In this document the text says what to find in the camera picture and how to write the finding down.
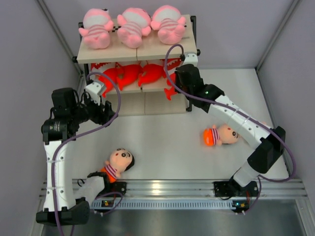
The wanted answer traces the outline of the pink striped plush table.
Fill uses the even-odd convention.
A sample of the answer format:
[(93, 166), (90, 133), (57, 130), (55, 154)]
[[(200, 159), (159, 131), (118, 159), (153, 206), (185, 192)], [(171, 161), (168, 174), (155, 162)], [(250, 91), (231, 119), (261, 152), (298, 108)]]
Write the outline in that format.
[(173, 45), (181, 41), (185, 33), (185, 17), (170, 5), (159, 7), (151, 18), (151, 28), (163, 44)]
[(151, 32), (151, 17), (141, 8), (128, 8), (117, 16), (120, 28), (117, 30), (119, 40), (129, 48), (136, 49), (142, 45), (142, 36)]

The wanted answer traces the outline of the doll plush orange pants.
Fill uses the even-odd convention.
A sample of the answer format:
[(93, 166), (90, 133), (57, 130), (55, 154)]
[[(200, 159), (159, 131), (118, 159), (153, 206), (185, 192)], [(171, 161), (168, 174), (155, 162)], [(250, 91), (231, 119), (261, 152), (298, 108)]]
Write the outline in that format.
[(213, 125), (212, 128), (205, 129), (203, 132), (203, 141), (207, 146), (221, 146), (223, 144), (237, 143), (240, 135), (230, 128), (227, 124), (220, 127)]

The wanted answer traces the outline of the pink striped plush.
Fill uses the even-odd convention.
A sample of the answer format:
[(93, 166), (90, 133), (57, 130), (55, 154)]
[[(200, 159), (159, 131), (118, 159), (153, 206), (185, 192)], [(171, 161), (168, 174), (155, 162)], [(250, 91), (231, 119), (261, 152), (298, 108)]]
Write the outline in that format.
[(105, 49), (111, 38), (109, 31), (114, 27), (107, 9), (92, 8), (83, 18), (83, 28), (79, 28), (82, 42), (90, 49)]

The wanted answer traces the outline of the doll plush near left arm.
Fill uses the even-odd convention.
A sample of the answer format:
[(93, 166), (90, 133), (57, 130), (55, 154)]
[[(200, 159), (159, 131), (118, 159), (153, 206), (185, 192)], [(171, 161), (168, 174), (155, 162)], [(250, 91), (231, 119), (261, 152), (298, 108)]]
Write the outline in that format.
[(133, 167), (134, 163), (135, 159), (130, 151), (118, 148), (111, 153), (100, 171), (106, 173), (110, 183), (114, 183), (121, 178), (123, 172)]

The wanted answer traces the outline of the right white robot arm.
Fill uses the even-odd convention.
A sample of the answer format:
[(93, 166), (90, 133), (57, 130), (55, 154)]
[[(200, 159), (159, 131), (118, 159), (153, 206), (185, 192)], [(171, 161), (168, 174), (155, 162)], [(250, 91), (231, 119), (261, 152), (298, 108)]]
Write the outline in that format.
[(230, 191), (242, 195), (248, 184), (265, 174), (284, 152), (285, 130), (273, 129), (250, 117), (235, 105), (215, 85), (205, 84), (199, 69), (192, 64), (175, 70), (175, 90), (186, 96), (189, 102), (207, 113), (221, 119), (241, 135), (253, 149), (253, 153), (229, 180)]

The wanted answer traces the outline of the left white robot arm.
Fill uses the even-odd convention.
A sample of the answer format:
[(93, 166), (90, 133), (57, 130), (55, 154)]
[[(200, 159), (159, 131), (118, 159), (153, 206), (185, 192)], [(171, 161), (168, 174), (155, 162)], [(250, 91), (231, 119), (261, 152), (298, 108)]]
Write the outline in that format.
[(72, 88), (53, 91), (50, 117), (41, 127), (47, 161), (47, 188), (43, 210), (36, 214), (39, 224), (67, 226), (86, 224), (90, 205), (97, 195), (107, 196), (111, 184), (105, 173), (88, 176), (78, 193), (73, 192), (70, 148), (79, 135), (80, 124), (92, 121), (107, 127), (116, 118), (111, 103), (102, 104), (103, 88), (87, 88), (82, 97)]

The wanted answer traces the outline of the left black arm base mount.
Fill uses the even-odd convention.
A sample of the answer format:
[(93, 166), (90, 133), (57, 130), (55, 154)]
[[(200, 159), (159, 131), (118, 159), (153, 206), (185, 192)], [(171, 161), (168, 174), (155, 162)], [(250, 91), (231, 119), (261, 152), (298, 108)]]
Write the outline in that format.
[(111, 183), (109, 185), (109, 192), (112, 192), (110, 197), (119, 197), (120, 195), (118, 194), (118, 192), (124, 196), (126, 194), (126, 189), (127, 183), (124, 181), (116, 181), (114, 183)]

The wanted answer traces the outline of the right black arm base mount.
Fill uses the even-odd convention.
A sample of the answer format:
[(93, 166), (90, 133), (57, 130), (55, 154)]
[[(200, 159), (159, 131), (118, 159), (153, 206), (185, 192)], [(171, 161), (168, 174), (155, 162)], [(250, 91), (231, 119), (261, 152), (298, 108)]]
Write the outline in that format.
[(229, 200), (232, 197), (235, 197), (235, 191), (231, 187), (229, 181), (215, 181), (213, 182), (213, 185), (216, 197), (219, 197), (222, 200)]

